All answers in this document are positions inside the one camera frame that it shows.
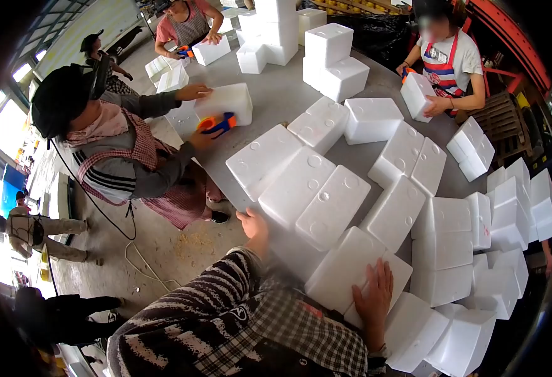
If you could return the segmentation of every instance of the red and white apron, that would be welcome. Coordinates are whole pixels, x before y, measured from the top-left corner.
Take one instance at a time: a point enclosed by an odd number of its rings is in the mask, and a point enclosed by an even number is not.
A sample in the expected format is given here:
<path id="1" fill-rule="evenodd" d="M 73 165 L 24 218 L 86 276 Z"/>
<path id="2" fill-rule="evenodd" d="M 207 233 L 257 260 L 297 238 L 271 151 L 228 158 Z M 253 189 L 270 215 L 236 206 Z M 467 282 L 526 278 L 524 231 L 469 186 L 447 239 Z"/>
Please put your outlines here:
<path id="1" fill-rule="evenodd" d="M 136 139 L 134 149 L 112 150 L 96 153 L 87 158 L 77 171 L 77 174 L 79 175 L 79 182 L 81 182 L 81 185 L 84 187 L 85 191 L 114 206 L 122 206 L 127 203 L 127 200 L 123 200 L 121 203 L 113 203 L 102 195 L 101 192 L 92 188 L 84 181 L 85 173 L 95 163 L 110 157 L 122 157 L 139 161 L 148 170 L 154 171 L 166 162 L 165 158 L 157 155 L 158 150 L 165 151 L 168 154 L 177 153 L 173 147 L 154 138 L 150 127 L 146 124 L 146 122 L 144 122 L 144 120 L 137 115 L 130 113 L 126 109 L 121 108 L 121 110 L 123 111 L 123 114 L 129 117 L 129 120 L 135 127 Z M 176 184 L 161 197 L 140 199 L 147 207 L 155 211 L 157 214 L 165 217 L 179 230 L 183 230 L 189 223 L 201 219 L 207 200 L 206 187 L 208 176 L 200 166 L 194 162 L 191 162 L 186 167 L 186 172 L 184 173 L 183 178 L 188 178 L 187 181 L 193 184 Z"/>
<path id="2" fill-rule="evenodd" d="M 452 49 L 446 63 L 431 63 L 423 59 L 425 65 L 423 69 L 423 75 L 427 77 L 429 82 L 433 86 L 433 90 L 438 97 L 445 98 L 461 98 L 465 93 L 456 85 L 456 79 L 454 78 L 454 67 L 452 63 L 454 62 L 454 55 L 456 54 L 456 45 L 458 43 L 458 33 L 454 36 L 454 42 L 452 42 Z M 437 60 L 437 57 L 433 57 L 429 54 L 431 48 L 433 47 L 433 42 L 429 42 L 427 49 L 425 50 L 423 56 L 430 58 L 432 60 Z M 448 115 L 454 117 L 458 109 L 452 109 L 446 111 Z"/>

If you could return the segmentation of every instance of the black sneaker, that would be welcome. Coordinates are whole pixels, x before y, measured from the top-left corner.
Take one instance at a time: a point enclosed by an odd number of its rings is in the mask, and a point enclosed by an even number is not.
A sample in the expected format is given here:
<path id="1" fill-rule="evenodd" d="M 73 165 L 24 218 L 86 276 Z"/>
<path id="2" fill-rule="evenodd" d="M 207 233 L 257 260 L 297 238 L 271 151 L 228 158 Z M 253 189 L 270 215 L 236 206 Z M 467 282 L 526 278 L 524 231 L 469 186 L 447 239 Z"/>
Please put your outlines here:
<path id="1" fill-rule="evenodd" d="M 230 219 L 230 215 L 224 214 L 223 212 L 218 212 L 216 210 L 211 211 L 211 222 L 215 222 L 217 224 L 221 224 L 223 222 L 226 222 Z"/>

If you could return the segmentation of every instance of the plaid shirt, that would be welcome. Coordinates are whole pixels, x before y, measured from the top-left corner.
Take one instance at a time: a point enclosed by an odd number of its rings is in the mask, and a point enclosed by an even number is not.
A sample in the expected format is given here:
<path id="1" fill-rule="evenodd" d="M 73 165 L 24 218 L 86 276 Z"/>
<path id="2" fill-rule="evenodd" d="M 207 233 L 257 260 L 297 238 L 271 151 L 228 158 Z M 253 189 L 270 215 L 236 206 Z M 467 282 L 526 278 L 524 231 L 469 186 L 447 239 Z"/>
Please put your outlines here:
<path id="1" fill-rule="evenodd" d="M 126 322 L 108 343 L 114 376 L 365 376 L 385 372 L 361 337 L 297 284 L 236 247 Z"/>

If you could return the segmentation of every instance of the apron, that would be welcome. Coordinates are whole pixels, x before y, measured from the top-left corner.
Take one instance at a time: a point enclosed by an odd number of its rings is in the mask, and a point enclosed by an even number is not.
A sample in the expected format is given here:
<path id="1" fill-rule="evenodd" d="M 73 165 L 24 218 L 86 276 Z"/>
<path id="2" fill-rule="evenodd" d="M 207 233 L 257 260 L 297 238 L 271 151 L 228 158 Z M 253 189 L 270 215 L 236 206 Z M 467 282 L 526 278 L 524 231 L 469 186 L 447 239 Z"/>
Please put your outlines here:
<path id="1" fill-rule="evenodd" d="M 85 191 L 114 206 L 122 206 L 127 203 L 127 200 L 123 200 L 121 203 L 113 203 L 84 181 L 85 173 L 95 163 L 110 157 L 122 157 L 136 160 L 142 163 L 148 170 L 154 171 L 166 162 L 166 159 L 160 157 L 159 154 L 167 156 L 177 152 L 173 147 L 154 138 L 151 128 L 144 120 L 126 109 L 121 108 L 121 110 L 135 127 L 136 139 L 134 149 L 98 152 L 81 163 L 77 171 L 79 182 L 81 182 Z M 172 186 L 163 196 L 140 200 L 151 210 L 165 217 L 179 230 L 183 230 L 189 223 L 201 218 L 207 201 L 206 186 L 206 172 L 196 163 L 191 162 L 186 167 L 180 184 Z"/>
<path id="2" fill-rule="evenodd" d="M 456 54 L 456 44 L 458 42 L 458 33 L 454 36 L 454 42 L 452 42 L 452 49 L 450 50 L 450 56 L 446 63 L 423 63 L 425 67 L 423 68 L 423 75 L 427 77 L 431 85 L 433 86 L 433 91 L 438 97 L 445 98 L 461 98 L 465 93 L 456 86 L 456 79 L 454 78 L 454 67 L 452 63 L 454 62 L 454 55 Z M 429 54 L 431 48 L 433 47 L 433 42 L 429 42 L 427 49 L 423 56 L 430 59 L 437 60 L 437 57 L 433 57 Z M 446 110 L 446 114 L 450 117 L 454 117 L 458 109 Z"/>
<path id="3" fill-rule="evenodd" d="M 171 21 L 171 26 L 174 27 L 175 34 L 178 36 L 178 46 L 193 46 L 193 42 L 202 41 L 206 34 L 209 33 L 209 24 L 207 19 L 203 15 L 202 11 L 196 6 L 196 2 L 190 1 L 192 7 L 194 8 L 196 14 L 194 17 L 190 18 L 190 5 L 186 1 L 185 4 L 188 7 L 188 19 L 184 22 L 177 22 L 168 14 L 165 14 L 169 21 Z"/>

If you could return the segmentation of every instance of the worker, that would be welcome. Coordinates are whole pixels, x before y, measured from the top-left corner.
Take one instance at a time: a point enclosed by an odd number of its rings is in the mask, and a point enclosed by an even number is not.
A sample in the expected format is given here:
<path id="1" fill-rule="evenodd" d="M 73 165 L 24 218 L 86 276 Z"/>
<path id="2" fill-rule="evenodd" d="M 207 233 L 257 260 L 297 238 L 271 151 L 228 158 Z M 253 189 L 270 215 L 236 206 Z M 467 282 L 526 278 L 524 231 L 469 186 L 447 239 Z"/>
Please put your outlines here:
<path id="1" fill-rule="evenodd" d="M 213 19 L 209 27 L 206 16 Z M 217 45 L 222 36 L 218 34 L 224 15 L 206 0 L 171 0 L 165 17 L 157 25 L 155 51 L 157 54 L 180 59 L 184 56 L 165 49 L 165 43 L 174 41 L 176 46 L 194 46 L 200 41 Z"/>
<path id="2" fill-rule="evenodd" d="M 102 55 L 108 56 L 106 52 L 102 51 L 102 40 L 100 40 L 100 34 L 104 32 L 104 29 L 100 30 L 96 34 L 90 34 L 86 36 L 81 42 L 81 52 L 85 53 L 85 64 L 89 66 L 94 65 L 94 60 L 100 60 Z M 134 89 L 131 89 L 126 83 L 124 83 L 118 76 L 113 75 L 113 71 L 120 73 L 127 77 L 129 81 L 134 79 L 127 71 L 116 64 L 112 59 L 110 62 L 109 72 L 106 75 L 106 90 L 116 94 L 131 94 L 138 96 Z"/>
<path id="3" fill-rule="evenodd" d="M 123 324 L 122 320 L 98 323 L 87 317 L 124 303 L 123 298 L 80 298 L 78 294 L 44 298 L 39 289 L 23 287 L 16 291 L 14 314 L 17 326 L 28 340 L 42 351 L 53 354 L 52 344 L 87 345 L 113 335 Z"/>
<path id="4" fill-rule="evenodd" d="M 70 218 L 49 218 L 29 215 L 26 207 L 15 207 L 8 212 L 8 219 L 0 216 L 0 232 L 8 235 L 15 252 L 29 259 L 33 252 L 41 252 L 44 245 L 49 255 L 59 260 L 84 262 L 88 253 L 54 241 L 48 236 L 59 234 L 80 234 L 88 229 L 87 222 Z"/>
<path id="5" fill-rule="evenodd" d="M 396 71 L 401 76 L 406 67 L 423 60 L 423 75 L 437 95 L 427 96 L 431 104 L 424 116 L 446 112 L 454 117 L 459 109 L 482 109 L 485 83 L 481 57 L 471 37 L 453 24 L 452 4 L 448 0 L 420 0 L 412 8 L 421 36 Z M 469 81 L 473 94 L 466 95 Z"/>
<path id="6" fill-rule="evenodd" d="M 385 374 L 389 264 L 367 265 L 369 292 L 349 287 L 360 333 L 267 268 L 268 227 L 250 208 L 236 213 L 249 240 L 190 283 L 134 315 L 108 340 L 115 377 L 151 375 L 359 376 Z"/>
<path id="7" fill-rule="evenodd" d="M 208 96 L 212 89 L 190 84 L 149 96 L 118 95 L 90 89 L 97 85 L 96 69 L 88 72 L 77 64 L 58 68 L 41 82 L 32 100 L 33 124 L 43 137 L 56 138 L 69 151 L 71 170 L 83 188 L 115 206 L 140 199 L 180 230 L 195 220 L 228 221 L 229 215 L 206 205 L 207 199 L 219 202 L 224 197 L 192 161 L 212 145 L 212 135 L 199 130 L 178 151 L 155 139 L 143 120 L 165 115 L 182 101 Z"/>

